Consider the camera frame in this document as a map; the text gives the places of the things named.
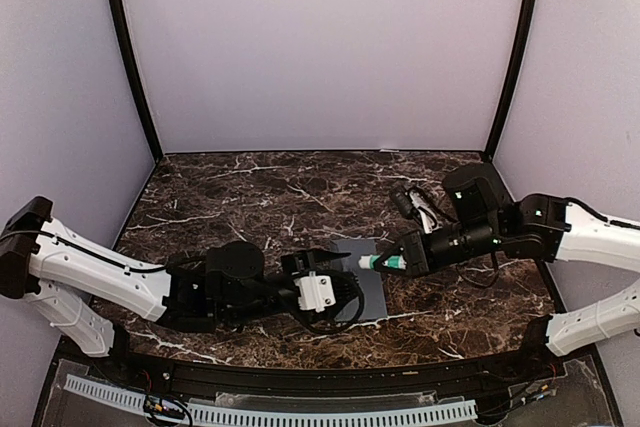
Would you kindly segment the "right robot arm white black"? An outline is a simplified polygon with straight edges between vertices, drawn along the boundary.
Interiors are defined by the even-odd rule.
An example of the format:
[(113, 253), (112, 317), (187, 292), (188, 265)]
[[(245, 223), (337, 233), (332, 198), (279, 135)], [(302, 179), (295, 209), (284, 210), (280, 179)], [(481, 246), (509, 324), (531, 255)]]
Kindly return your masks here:
[[(442, 182), (456, 213), (441, 225), (430, 200), (417, 187), (394, 189), (401, 215), (420, 223), (381, 255), (362, 257), (361, 268), (419, 278), (449, 266), (503, 253), (510, 259), (552, 263), (583, 261), (639, 270), (638, 223), (596, 211), (573, 197), (529, 194), (514, 200), (489, 164), (449, 173)], [(534, 379), (549, 363), (584, 346), (639, 329), (639, 285), (566, 313), (536, 318), (527, 325), (522, 350), (510, 360), (521, 381)]]

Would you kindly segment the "green white glue stick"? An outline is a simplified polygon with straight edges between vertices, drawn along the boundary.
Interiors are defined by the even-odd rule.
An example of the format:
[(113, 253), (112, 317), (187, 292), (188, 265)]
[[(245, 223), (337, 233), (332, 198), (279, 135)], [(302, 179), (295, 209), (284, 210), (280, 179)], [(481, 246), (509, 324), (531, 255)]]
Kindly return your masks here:
[(384, 263), (406, 265), (406, 262), (402, 256), (390, 256), (381, 260), (380, 255), (364, 255), (361, 256), (358, 260), (358, 266), (361, 269), (368, 270), (375, 270), (379, 265)]

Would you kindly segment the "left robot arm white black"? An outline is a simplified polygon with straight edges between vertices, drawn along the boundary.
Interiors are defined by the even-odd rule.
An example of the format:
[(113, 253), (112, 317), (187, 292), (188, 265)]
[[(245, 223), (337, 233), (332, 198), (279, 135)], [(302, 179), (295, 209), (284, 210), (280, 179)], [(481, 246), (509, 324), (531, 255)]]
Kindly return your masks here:
[(1, 294), (32, 305), (120, 383), (141, 374), (126, 330), (101, 317), (83, 293), (117, 304), (161, 327), (185, 333), (239, 328), (287, 314), (316, 335), (347, 330), (362, 315), (364, 293), (352, 273), (330, 268), (341, 254), (311, 249), (286, 255), (264, 272), (254, 244), (234, 241), (204, 253), (151, 264), (104, 248), (52, 215), (36, 196), (1, 232)]

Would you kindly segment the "grey-blue paper envelope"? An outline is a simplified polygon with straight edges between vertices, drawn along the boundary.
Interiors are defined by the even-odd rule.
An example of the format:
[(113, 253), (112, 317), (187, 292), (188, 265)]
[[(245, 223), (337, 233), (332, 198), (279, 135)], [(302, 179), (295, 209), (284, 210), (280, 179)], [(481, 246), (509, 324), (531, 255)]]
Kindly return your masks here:
[(373, 239), (337, 239), (330, 242), (335, 253), (349, 253), (348, 257), (332, 262), (332, 267), (342, 272), (353, 273), (364, 293), (364, 310), (359, 318), (362, 322), (375, 321), (387, 316), (386, 298), (382, 277), (378, 272), (359, 267), (362, 256), (376, 253)]

